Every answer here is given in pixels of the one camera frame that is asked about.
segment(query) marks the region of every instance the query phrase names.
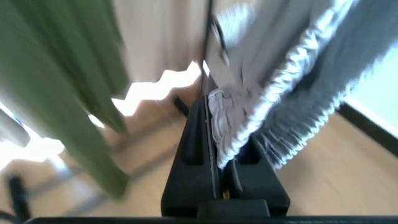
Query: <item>baseboard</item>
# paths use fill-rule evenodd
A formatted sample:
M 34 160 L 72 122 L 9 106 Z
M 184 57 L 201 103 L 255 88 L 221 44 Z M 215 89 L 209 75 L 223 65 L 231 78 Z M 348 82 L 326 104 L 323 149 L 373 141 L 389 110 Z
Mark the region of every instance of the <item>baseboard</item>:
M 348 104 L 341 106 L 341 108 L 338 110 L 338 113 L 362 132 L 367 134 L 370 138 L 398 157 L 398 139 L 392 134 L 382 129 L 376 123 L 362 115 L 360 112 L 356 111 Z

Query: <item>white wall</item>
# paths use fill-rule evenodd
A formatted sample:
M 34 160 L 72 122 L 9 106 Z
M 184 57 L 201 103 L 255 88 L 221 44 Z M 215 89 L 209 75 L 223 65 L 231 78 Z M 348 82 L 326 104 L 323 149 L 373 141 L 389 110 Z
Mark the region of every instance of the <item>white wall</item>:
M 391 51 L 346 102 L 398 138 L 398 50 Z

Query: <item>sunlight on floor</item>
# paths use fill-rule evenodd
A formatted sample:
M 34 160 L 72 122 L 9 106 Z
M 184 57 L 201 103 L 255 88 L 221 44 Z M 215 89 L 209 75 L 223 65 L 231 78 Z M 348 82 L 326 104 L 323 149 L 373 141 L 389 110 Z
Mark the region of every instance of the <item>sunlight on floor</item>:
M 204 65 L 204 69 L 208 75 L 207 65 Z M 191 62 L 186 71 L 165 70 L 157 83 L 133 83 L 124 100 L 113 98 L 112 102 L 124 116 L 132 116 L 141 100 L 163 100 L 172 88 L 190 86 L 199 75 L 200 68 L 195 62 Z M 0 104 L 0 109 L 13 117 L 12 113 L 2 104 Z M 104 124 L 95 116 L 89 115 L 88 117 L 97 127 L 104 128 Z M 30 142 L 26 147 L 17 146 L 9 141 L 0 142 L 0 170 L 13 159 L 25 159 L 34 162 L 43 162 L 50 159 L 57 169 L 65 169 L 65 164 L 58 157 L 58 154 L 63 151 L 63 144 L 56 139 L 41 138 L 26 125 L 23 125 L 23 127 L 29 133 Z

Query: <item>green cloth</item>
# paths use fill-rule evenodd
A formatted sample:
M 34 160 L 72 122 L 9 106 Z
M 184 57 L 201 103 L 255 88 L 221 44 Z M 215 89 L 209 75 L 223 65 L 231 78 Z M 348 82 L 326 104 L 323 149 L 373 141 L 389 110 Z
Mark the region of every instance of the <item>green cloth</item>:
M 122 196 L 127 175 L 87 115 L 126 132 L 111 101 L 128 79 L 110 1 L 2 0 L 0 11 L 0 101 L 41 136 L 61 140 L 107 193 Z

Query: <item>floor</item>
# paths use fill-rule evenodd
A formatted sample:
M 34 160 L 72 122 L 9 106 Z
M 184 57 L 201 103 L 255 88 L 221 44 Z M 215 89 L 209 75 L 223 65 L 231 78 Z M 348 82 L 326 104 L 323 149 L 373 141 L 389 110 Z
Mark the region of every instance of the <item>floor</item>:
M 0 210 L 12 211 L 4 180 L 19 173 L 34 217 L 160 216 L 160 198 L 185 121 L 169 95 L 142 101 L 126 118 L 128 136 L 103 130 L 115 161 L 131 176 L 120 201 L 109 199 L 63 152 L 41 163 L 12 161 L 0 171 Z M 291 198 L 289 215 L 398 214 L 398 159 L 338 114 L 277 175 Z

